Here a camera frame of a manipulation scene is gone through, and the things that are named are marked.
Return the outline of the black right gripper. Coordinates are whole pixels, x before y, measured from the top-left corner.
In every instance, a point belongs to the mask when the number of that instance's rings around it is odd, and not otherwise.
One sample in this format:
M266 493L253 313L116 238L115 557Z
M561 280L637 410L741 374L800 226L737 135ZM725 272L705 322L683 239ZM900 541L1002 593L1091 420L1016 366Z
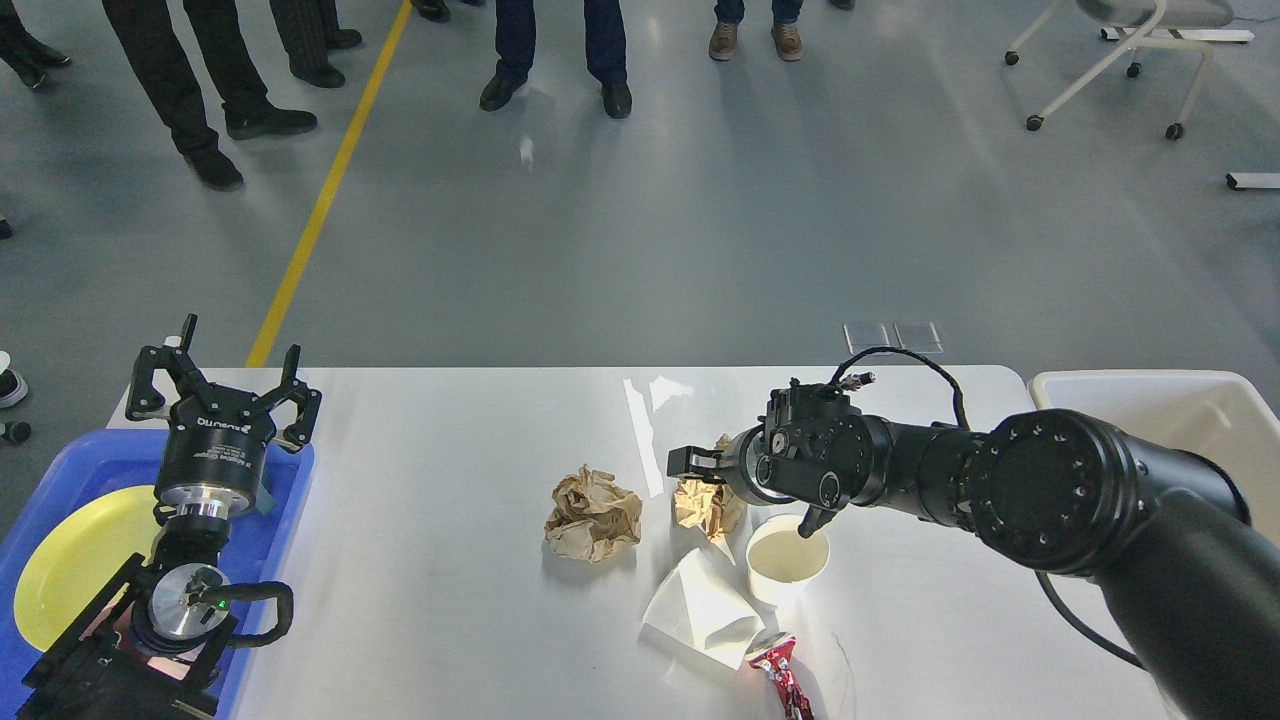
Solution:
M727 484L744 502L755 506L791 503L790 496L758 482L756 466L765 455L764 429L750 428L735 436L724 451L698 446L671 450L667 456L667 477L713 486Z

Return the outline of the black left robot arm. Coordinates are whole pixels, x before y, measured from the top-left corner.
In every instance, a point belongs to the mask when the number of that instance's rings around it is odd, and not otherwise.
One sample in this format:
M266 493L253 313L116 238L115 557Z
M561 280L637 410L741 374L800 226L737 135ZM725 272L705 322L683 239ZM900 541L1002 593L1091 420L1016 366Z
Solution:
M168 424L154 551L129 553L28 670L19 719L211 719L221 656L292 626L288 584L234 582L219 561L232 523L269 496L269 447L306 448L323 396L298 375L298 345L269 391L209 380L189 355L196 323L188 315L175 343L140 350L125 396L127 419Z

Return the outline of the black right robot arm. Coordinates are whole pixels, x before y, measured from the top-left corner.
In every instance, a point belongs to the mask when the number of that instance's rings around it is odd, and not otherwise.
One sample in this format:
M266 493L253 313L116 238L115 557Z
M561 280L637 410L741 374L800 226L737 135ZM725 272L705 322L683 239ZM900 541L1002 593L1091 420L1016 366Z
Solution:
M872 379L854 360L791 379L728 448L675 448L667 471L753 505L803 502L804 538L851 506L970 532L1188 717L1277 716L1277 547L1220 465L1070 409L977 432L954 378L954 423L896 423L852 404Z

